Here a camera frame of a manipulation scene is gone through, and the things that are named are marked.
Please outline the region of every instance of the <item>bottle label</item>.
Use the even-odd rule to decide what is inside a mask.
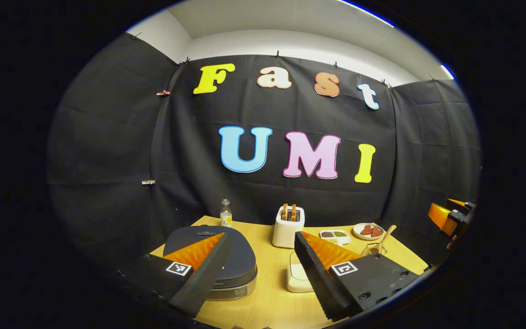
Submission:
[[[221,214],[221,226],[232,227],[232,215],[231,214]]]

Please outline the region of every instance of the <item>light strip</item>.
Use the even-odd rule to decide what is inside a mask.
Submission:
[[[442,67],[442,70],[444,70],[444,72],[447,74],[447,76],[448,76],[450,79],[453,80],[453,75],[452,75],[452,73],[450,73],[450,72],[447,70],[447,68],[445,68],[444,65],[440,65],[440,66]]]
[[[368,11],[366,11],[366,10],[363,9],[363,8],[359,8],[359,7],[357,7],[357,6],[353,5],[353,4],[349,4],[348,2],[343,1],[343,0],[336,0],[336,1],[338,1],[338,2],[342,2],[343,4],[347,4],[347,5],[349,5],[349,6],[353,7],[353,8],[356,8],[356,9],[360,10],[361,12],[363,12],[363,13],[367,13],[367,14],[373,16],[374,18],[378,19],[379,21],[382,21],[382,22],[385,23],[386,25],[389,25],[390,27],[394,27],[394,26],[393,26],[391,23],[389,23],[388,21],[386,21],[386,20],[384,20],[384,19],[382,19],[382,18],[380,18],[380,17],[377,17],[376,15],[374,15],[374,14],[372,14],[372,13],[369,13]]]

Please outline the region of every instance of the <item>foam letter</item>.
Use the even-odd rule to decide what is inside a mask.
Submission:
[[[340,82],[336,74],[320,72],[316,74],[316,82],[314,90],[324,96],[336,97],[340,94],[340,88],[336,85]]]
[[[200,69],[202,71],[202,77],[200,77],[200,83],[198,87],[194,89],[194,94],[204,94],[206,92],[215,92],[216,83],[221,84],[225,81],[226,71],[234,71],[234,64],[219,64],[204,66]]]
[[[241,127],[221,127],[221,160],[223,165],[237,173],[252,173],[263,167],[267,158],[267,137],[273,131],[267,127],[254,127],[251,133],[255,135],[255,156],[250,161],[238,157],[238,139],[245,133]]]
[[[261,87],[287,89],[292,85],[288,71],[281,67],[264,67],[259,73],[263,74],[257,79],[257,84]]]
[[[301,176],[301,170],[299,169],[300,160],[307,177],[314,173],[320,161],[320,169],[316,172],[316,177],[321,179],[338,177],[336,172],[336,151],[338,144],[340,144],[339,137],[334,135],[322,137],[315,150],[312,150],[310,141],[305,133],[292,131],[287,133],[285,137],[290,141],[289,163],[288,167],[284,169],[286,177]]]
[[[369,106],[373,110],[378,110],[379,103],[374,102],[372,98],[372,96],[376,96],[376,92],[374,92],[374,90],[372,90],[371,87],[366,83],[359,84],[358,89],[363,91],[363,98],[365,99],[365,104],[367,104],[367,106]]]
[[[370,183],[372,179],[372,155],[376,151],[376,148],[370,144],[360,144],[358,150],[361,151],[361,164],[358,168],[358,174],[354,177],[354,181],[357,183]]]

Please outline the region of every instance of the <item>white wall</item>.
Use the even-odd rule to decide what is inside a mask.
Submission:
[[[137,36],[139,39],[149,43],[174,62],[186,60],[184,50],[192,41],[192,37],[169,11],[164,9],[127,30],[127,33],[132,35],[139,32],[142,32]]]
[[[148,17],[127,32],[154,46],[174,62],[216,56],[265,54],[304,58],[350,69],[393,86],[419,81],[388,59],[340,40],[286,30],[246,30],[192,39],[167,10]]]

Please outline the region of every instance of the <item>wooden table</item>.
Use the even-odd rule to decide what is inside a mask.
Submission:
[[[220,222],[219,218],[204,216],[192,226],[220,225]],[[344,248],[357,254],[363,251],[365,245],[382,239],[361,240],[352,233],[353,226],[304,227],[303,231],[318,235],[323,229],[342,229],[349,233],[352,239]],[[320,329],[334,324],[324,315],[314,292],[292,293],[287,289],[289,256],[294,250],[278,248],[271,244],[273,226],[232,221],[232,228],[247,238],[255,252],[259,270],[255,291],[247,297],[235,300],[207,300],[196,320],[221,329],[231,329],[234,325],[244,329]],[[160,246],[151,254],[163,256],[164,246]],[[393,235],[388,237],[385,247],[386,257],[415,274],[422,274],[427,267],[421,258]]]

